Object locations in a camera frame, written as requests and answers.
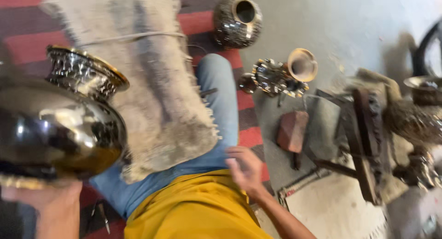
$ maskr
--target cloth rag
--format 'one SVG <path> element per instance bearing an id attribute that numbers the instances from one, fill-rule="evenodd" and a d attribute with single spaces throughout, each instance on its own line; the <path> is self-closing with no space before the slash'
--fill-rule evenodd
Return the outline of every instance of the cloth rag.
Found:
<path id="1" fill-rule="evenodd" d="M 183 38 L 146 32 L 179 32 L 179 0 L 43 0 L 42 10 L 65 26 L 74 45 L 119 69 L 130 88 L 110 104 L 123 117 L 128 152 L 122 177 L 144 179 L 210 151 L 218 130 L 212 111 L 199 96 Z"/>

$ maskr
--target hand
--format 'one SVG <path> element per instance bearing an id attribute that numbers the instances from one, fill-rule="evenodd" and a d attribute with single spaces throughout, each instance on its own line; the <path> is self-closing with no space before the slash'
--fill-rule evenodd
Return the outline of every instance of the hand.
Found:
<path id="1" fill-rule="evenodd" d="M 1 197 L 6 201 L 19 201 L 33 206 L 39 212 L 63 211 L 80 202 L 82 183 L 73 182 L 63 188 L 48 187 L 42 190 L 2 187 Z"/>
<path id="2" fill-rule="evenodd" d="M 232 146 L 226 149 L 233 181 L 252 198 L 267 192 L 261 182 L 262 161 L 247 147 Z"/>

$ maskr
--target knee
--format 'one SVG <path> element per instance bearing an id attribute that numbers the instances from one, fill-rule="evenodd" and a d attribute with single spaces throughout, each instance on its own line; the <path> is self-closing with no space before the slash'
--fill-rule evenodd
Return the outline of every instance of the knee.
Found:
<path id="1" fill-rule="evenodd" d="M 209 53 L 206 56 L 204 56 L 199 62 L 199 65 L 201 64 L 208 64 L 211 67 L 217 67 L 217 68 L 225 68 L 225 67 L 229 69 L 232 68 L 230 62 L 226 58 L 214 53 Z"/>

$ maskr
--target blue jeans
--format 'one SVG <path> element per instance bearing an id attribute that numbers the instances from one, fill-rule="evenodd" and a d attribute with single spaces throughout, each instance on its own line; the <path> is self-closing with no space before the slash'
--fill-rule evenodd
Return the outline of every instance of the blue jeans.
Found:
<path id="1" fill-rule="evenodd" d="M 238 105 L 232 67 L 222 56 L 208 54 L 198 64 L 196 77 L 201 91 L 218 88 L 217 92 L 206 98 L 213 110 L 214 123 L 218 125 L 218 134 L 222 139 L 206 154 L 167 170 L 149 174 L 132 185 L 127 185 L 120 179 L 121 169 L 116 165 L 93 177 L 90 180 L 91 185 L 123 218 L 127 219 L 144 199 L 179 176 L 227 168 L 224 149 L 238 143 Z"/>

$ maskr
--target yellow shirt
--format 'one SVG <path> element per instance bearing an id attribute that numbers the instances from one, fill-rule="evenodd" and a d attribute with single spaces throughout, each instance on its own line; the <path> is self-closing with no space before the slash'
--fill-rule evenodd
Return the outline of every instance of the yellow shirt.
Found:
<path id="1" fill-rule="evenodd" d="M 126 239 L 271 238 L 229 170 L 180 176 L 131 214 Z"/>

